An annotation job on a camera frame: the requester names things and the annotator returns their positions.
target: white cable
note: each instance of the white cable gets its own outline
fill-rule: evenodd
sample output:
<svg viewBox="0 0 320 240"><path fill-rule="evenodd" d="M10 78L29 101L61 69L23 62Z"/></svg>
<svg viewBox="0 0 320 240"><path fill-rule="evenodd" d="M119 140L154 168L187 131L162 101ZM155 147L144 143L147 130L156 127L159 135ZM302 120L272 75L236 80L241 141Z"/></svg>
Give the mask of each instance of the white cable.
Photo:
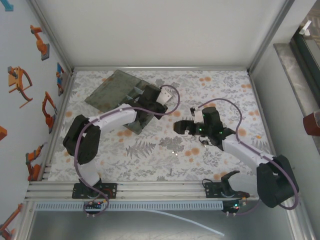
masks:
<svg viewBox="0 0 320 240"><path fill-rule="evenodd" d="M205 225L202 225L202 224L200 224L200 223L198 223L198 222L196 222L196 221L192 221L192 220L190 220L190 219L187 219L187 218L184 218L184 217L181 217L181 216L177 216L177 215L173 215L173 214L170 214L170 213L167 213L167 212L164 212L164 211L157 211L157 210L147 210L147 209L143 209L142 211L144 211L144 212L150 212L150 213L155 213L155 214L167 215L167 216L169 216L169 217L173 217L173 218L176 218L176 219L180 219L180 220L186 221L186 222L188 222L188 223L192 223L192 224L197 225L197 226L199 226L199 227L201 227L201 228L207 229L207 230L209 230L210 232L213 232L213 233L215 233L215 234L219 234L219 235L221 235L221 236L223 236L223 237L225 236L225 234L222 233L222 232L219 232L219 231L214 230L214 229L212 229L212 228L210 228L210 227L207 227L207 226L205 226Z"/></svg>

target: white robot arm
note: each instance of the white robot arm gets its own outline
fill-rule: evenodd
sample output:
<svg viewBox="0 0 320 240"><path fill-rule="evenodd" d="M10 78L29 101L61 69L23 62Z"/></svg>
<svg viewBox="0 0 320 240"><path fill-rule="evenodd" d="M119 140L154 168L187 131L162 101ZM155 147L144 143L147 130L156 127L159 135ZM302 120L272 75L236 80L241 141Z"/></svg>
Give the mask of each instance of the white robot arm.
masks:
<svg viewBox="0 0 320 240"><path fill-rule="evenodd" d="M131 106L129 104L122 104L121 106L117 107L114 111L130 107ZM89 122L91 122L94 119L100 119L102 115L103 114L98 116L91 116L88 118L88 120ZM117 111L116 113L107 116L102 120L96 121L92 125L99 127L101 130L101 134L105 134L123 125L133 123L136 120L136 116L137 112L133 109ZM78 163L78 169L82 178L90 186L94 186L100 180L94 160L85 164Z"/></svg>
<svg viewBox="0 0 320 240"><path fill-rule="evenodd" d="M109 112L89 118L79 115L74 119L63 140L63 145L71 156L75 156L78 147L76 169L86 186L94 187L101 181L95 161L93 161L98 152L100 135L136 121L139 121L140 124L143 123L147 113L141 111L141 109L160 114L156 116L160 119L161 115L166 114L168 108L165 103L171 97L165 89L147 85L137 100L128 97L128 103L124 103ZM78 138L85 126L88 128L81 136L80 144L77 146Z"/></svg>
<svg viewBox="0 0 320 240"><path fill-rule="evenodd" d="M194 108L190 110L195 120L175 122L174 131L178 134L185 134L185 131L188 131L190 135L208 138L208 140L201 141L200 138L199 140L205 145L216 146L232 154L249 166L256 175L257 194L264 204L274 208L288 198L298 195L299 187L286 157L273 156L240 141L235 131L223 126L215 107L206 107L202 111L195 111ZM227 182L226 187L223 186L223 193L226 196L235 192L228 180L236 173L239 171L233 171L223 178L223 182Z"/></svg>

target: mounting plate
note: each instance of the mounting plate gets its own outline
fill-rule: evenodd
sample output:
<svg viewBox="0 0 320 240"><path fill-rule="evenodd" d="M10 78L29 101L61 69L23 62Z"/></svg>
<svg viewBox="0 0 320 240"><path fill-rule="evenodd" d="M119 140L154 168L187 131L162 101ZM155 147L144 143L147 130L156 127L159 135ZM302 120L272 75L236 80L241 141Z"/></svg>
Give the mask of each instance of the mounting plate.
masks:
<svg viewBox="0 0 320 240"><path fill-rule="evenodd" d="M76 183L73 186L72 198L73 199L92 199L88 197L87 188L82 183ZM101 183L101 192L107 195L109 199L115 199L117 196L117 184L116 183Z"/></svg>
<svg viewBox="0 0 320 240"><path fill-rule="evenodd" d="M226 196L222 192L221 182L205 182L205 196L207 199L216 198L242 198L244 196L241 192L236 192L231 196Z"/></svg>

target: table surface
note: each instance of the table surface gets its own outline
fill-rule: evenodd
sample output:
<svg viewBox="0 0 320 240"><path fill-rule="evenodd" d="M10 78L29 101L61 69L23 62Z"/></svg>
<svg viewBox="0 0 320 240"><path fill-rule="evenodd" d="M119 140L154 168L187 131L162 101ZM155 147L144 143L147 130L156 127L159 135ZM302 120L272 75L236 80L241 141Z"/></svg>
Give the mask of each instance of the table surface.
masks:
<svg viewBox="0 0 320 240"><path fill-rule="evenodd" d="M203 146L198 138L178 135L173 123L191 120L190 107L199 106L213 98L234 102L242 111L240 138L258 149L270 152L267 135L258 109L250 78L246 71L126 71L127 73L161 86L176 87L181 104L173 114L160 120L155 117L136 135L124 126L102 135L95 158L99 175L104 181L194 181L208 178L219 180L224 174L239 170L242 175L252 175L251 169L236 157L214 146ZM77 181L74 158L63 146L74 118L80 114L91 117L101 114L85 103L85 99L113 71L78 71L68 102L60 135L52 159L49 181ZM167 103L173 109L177 95ZM239 113L228 102L215 101L221 121L235 129Z"/></svg>

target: black cable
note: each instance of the black cable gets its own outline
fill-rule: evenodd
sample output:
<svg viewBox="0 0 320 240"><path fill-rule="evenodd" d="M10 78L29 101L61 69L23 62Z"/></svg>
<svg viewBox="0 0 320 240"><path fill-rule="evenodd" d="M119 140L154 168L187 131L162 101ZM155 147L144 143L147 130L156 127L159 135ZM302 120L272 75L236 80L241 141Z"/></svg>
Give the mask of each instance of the black cable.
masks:
<svg viewBox="0 0 320 240"><path fill-rule="evenodd" d="M201 144L203 144L203 145L208 145L208 146L213 146L212 144L209 144L209 142L208 142L207 140L201 140L200 138L201 138L201 136L199 136L198 140L199 140L199 142L200 142Z"/></svg>
<svg viewBox="0 0 320 240"><path fill-rule="evenodd" d="M208 181L208 182L210 182L210 183L214 183L212 180L210 180L210 179L208 179L208 178L204 178L203 180L202 180L202 186L204 187L204 189L207 189L206 188L206 186L204 185L204 181Z"/></svg>

